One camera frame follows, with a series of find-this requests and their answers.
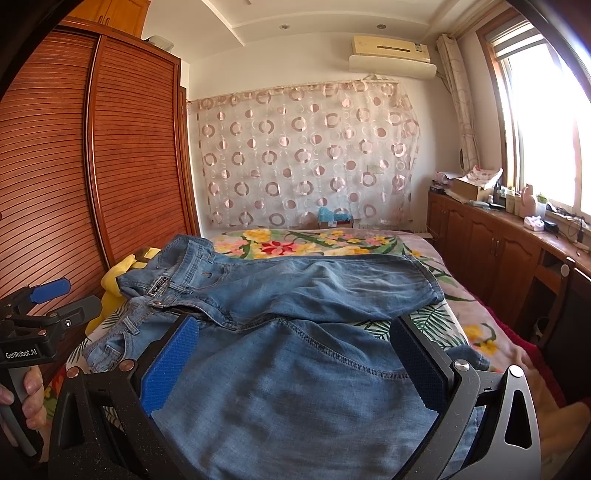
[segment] jeans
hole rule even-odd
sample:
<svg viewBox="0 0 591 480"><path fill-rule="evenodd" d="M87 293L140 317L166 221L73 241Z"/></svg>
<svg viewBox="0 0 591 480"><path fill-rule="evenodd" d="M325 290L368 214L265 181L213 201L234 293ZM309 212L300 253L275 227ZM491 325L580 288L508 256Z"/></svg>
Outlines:
<svg viewBox="0 0 591 480"><path fill-rule="evenodd" d="M348 325L443 299L414 257L245 261L179 236L118 282L129 309L85 350L93 371L138 358L175 310L196 312L197 348L152 413L196 476L391 479L437 416L390 344ZM454 356L466 353L483 361L469 347ZM479 421L477 410L446 474L461 466Z"/></svg>

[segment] white wall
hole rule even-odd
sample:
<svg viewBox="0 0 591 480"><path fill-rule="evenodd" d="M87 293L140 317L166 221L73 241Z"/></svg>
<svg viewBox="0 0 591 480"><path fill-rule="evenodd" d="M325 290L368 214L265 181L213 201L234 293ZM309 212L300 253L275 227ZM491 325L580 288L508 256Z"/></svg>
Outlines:
<svg viewBox="0 0 591 480"><path fill-rule="evenodd" d="M476 30L503 10L496 9L458 41L472 93L480 166L489 170L501 168L501 130L491 75Z"/></svg>
<svg viewBox="0 0 591 480"><path fill-rule="evenodd" d="M366 74L349 72L351 34L321 33L291 35L250 43L191 64L190 100L265 87L308 82L350 80ZM411 208L413 228L424 231L427 191L436 170L458 170L459 133L452 97L440 79L400 79L421 126L420 151L413 170ZM199 127L196 114L189 116L194 153L195 188L200 220L209 207L202 182L198 154ZM201 221L202 234L208 225Z"/></svg>
<svg viewBox="0 0 591 480"><path fill-rule="evenodd" d="M191 65L189 65L186 61L181 60L181 87L185 87L187 89L187 94L189 90L189 70Z"/></svg>

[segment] blue gripper pad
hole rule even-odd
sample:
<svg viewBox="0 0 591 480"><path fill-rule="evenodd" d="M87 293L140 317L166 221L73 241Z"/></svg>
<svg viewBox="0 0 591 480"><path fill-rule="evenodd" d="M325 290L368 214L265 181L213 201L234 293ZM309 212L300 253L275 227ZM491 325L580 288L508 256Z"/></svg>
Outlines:
<svg viewBox="0 0 591 480"><path fill-rule="evenodd" d="M400 318L390 324L390 343L425 407L442 413L447 407L446 379Z"/></svg>
<svg viewBox="0 0 591 480"><path fill-rule="evenodd" d="M142 377L139 401L148 415L164 407L199 340L199 324L187 317Z"/></svg>
<svg viewBox="0 0 591 480"><path fill-rule="evenodd" d="M33 303L45 303L65 295L70 291L70 282L67 278L60 278L43 285L33 287L30 298Z"/></svg>

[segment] sheer curtain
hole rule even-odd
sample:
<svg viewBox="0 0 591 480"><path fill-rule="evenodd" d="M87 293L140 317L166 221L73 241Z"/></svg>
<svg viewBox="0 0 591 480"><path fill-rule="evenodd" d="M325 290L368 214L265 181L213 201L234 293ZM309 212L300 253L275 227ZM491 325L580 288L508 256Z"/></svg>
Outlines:
<svg viewBox="0 0 591 480"><path fill-rule="evenodd" d="M213 226L311 228L320 207L410 217L419 125L397 82L297 85L193 102Z"/></svg>
<svg viewBox="0 0 591 480"><path fill-rule="evenodd" d="M437 39L437 49L443 62L447 83L452 91L453 104L456 107L457 123L460 127L460 145L462 146L463 169L469 171L480 166L478 146L474 134L474 108L470 84L464 67L464 60L457 41L447 35Z"/></svg>

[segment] finger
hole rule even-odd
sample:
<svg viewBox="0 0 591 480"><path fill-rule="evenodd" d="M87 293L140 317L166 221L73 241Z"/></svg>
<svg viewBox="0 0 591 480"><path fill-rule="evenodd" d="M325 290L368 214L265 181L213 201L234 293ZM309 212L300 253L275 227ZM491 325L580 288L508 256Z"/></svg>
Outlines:
<svg viewBox="0 0 591 480"><path fill-rule="evenodd" d="M45 407L42 407L35 416L27 419L27 427L31 430L38 430L45 425L47 421L47 410Z"/></svg>
<svg viewBox="0 0 591 480"><path fill-rule="evenodd" d="M30 419L41 410L42 406L43 390L39 389L30 397L25 398L25 401L22 402L22 412L25 414L26 418Z"/></svg>
<svg viewBox="0 0 591 480"><path fill-rule="evenodd" d="M12 392L0 385L0 405L12 405L12 402L14 402Z"/></svg>
<svg viewBox="0 0 591 480"><path fill-rule="evenodd" d="M11 431L8 430L6 424L3 421L0 423L2 423L2 430L4 431L4 435L6 435L6 438L10 442L10 445L12 445L13 447L18 447L16 438L12 435Z"/></svg>
<svg viewBox="0 0 591 480"><path fill-rule="evenodd" d="M43 386L43 376L38 366L31 367L25 374L22 384L29 395L33 395Z"/></svg>

